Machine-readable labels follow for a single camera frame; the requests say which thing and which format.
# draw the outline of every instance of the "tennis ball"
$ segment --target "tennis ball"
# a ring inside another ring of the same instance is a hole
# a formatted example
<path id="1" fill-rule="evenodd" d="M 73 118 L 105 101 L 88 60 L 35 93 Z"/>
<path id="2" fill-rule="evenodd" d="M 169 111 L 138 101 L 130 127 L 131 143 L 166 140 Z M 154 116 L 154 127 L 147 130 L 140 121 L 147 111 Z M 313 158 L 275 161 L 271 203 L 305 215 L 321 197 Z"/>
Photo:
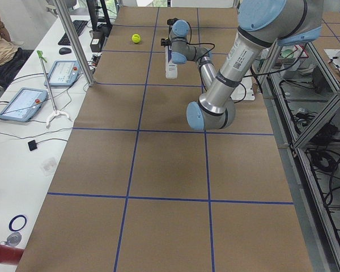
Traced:
<path id="1" fill-rule="evenodd" d="M 133 34 L 131 39 L 136 44 L 138 44 L 141 41 L 141 37 L 139 34 Z"/>

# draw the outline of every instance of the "white table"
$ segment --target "white table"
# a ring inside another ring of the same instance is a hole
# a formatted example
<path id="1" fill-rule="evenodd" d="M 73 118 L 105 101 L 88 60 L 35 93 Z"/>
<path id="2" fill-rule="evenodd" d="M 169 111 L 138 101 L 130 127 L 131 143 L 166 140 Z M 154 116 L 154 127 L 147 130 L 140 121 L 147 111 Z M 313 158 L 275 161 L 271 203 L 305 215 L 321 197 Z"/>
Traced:
<path id="1" fill-rule="evenodd" d="M 88 16 L 72 16 L 72 20 L 88 20 Z M 79 40 L 83 46 L 87 60 L 92 58 L 90 49 L 91 38 L 89 35 L 90 28 L 86 28 Z M 51 29 L 39 43 L 36 50 L 42 50 L 48 63 L 45 64 L 47 71 L 56 60 L 75 60 L 74 53 L 59 55 L 60 47 L 57 45 L 59 39 L 64 34 L 60 20 L 56 20 Z M 23 75 L 41 73 L 41 65 L 36 52 L 34 52 L 17 77 Z M 5 91 L 0 101 L 10 101 L 12 97 L 22 88 L 44 89 L 44 76 L 31 76 L 19 79 Z M 16 135 L 18 137 L 27 137 L 56 131 L 65 128 L 72 128 L 74 120 L 82 105 L 86 95 L 87 82 L 84 76 L 69 89 L 72 102 L 64 109 L 70 117 L 69 121 L 65 116 L 56 117 L 47 129 L 45 124 L 38 122 L 8 122 L 0 120 L 0 132 Z M 59 95 L 65 89 L 53 89 L 54 96 Z M 63 93 L 55 98 L 58 109 L 61 109 L 70 98 L 67 93 Z M 46 121 L 46 118 L 52 113 L 51 102 L 43 104 L 33 120 Z M 0 242 L 6 241 L 6 238 L 12 232 L 9 230 L 10 220 L 19 214 L 27 217 L 27 225 L 20 231 L 22 241 L 17 246 L 25 248 L 39 214 L 41 205 L 52 182 L 56 166 L 62 156 L 66 146 L 65 141 L 51 140 L 40 143 L 38 149 L 30 151 L 27 143 L 35 139 L 36 142 L 51 138 L 61 138 L 67 140 L 71 130 L 65 130 L 53 134 L 46 134 L 30 139 L 15 139 L 14 137 L 0 134 Z M 2 271 L 15 271 L 16 266 L 1 265 Z"/>

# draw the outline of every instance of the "person's arm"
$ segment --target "person's arm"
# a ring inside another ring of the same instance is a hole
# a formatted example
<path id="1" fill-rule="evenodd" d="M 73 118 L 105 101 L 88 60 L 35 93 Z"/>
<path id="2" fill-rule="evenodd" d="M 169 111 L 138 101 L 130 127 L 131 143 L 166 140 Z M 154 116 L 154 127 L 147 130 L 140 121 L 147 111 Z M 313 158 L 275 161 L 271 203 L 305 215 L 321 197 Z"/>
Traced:
<path id="1" fill-rule="evenodd" d="M 5 24 L 0 18 L 0 37 L 6 41 L 11 41 L 9 31 L 5 28 Z"/>

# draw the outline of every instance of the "computer mouse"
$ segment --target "computer mouse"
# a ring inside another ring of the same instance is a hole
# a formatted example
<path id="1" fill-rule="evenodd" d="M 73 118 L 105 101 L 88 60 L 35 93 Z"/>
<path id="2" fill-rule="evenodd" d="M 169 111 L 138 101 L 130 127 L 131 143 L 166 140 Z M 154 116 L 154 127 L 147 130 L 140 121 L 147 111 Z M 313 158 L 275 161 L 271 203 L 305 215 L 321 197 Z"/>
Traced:
<path id="1" fill-rule="evenodd" d="M 69 54 L 71 52 L 72 52 L 72 49 L 70 49 L 68 47 L 62 47 L 61 49 L 59 49 L 59 54 L 60 55 Z"/>

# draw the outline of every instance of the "black keyboard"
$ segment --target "black keyboard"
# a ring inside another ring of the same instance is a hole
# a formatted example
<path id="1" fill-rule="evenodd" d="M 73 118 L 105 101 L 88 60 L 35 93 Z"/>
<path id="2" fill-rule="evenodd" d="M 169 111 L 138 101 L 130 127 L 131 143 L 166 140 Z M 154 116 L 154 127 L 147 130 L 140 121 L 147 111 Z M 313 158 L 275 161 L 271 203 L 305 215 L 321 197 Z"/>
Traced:
<path id="1" fill-rule="evenodd" d="M 87 23 L 88 21 L 86 20 L 74 20 L 73 21 L 73 25 L 78 36 L 82 34 L 82 31 L 86 27 Z M 70 41 L 68 39 L 67 34 L 64 33 L 63 37 L 58 42 L 58 45 L 70 45 Z"/>

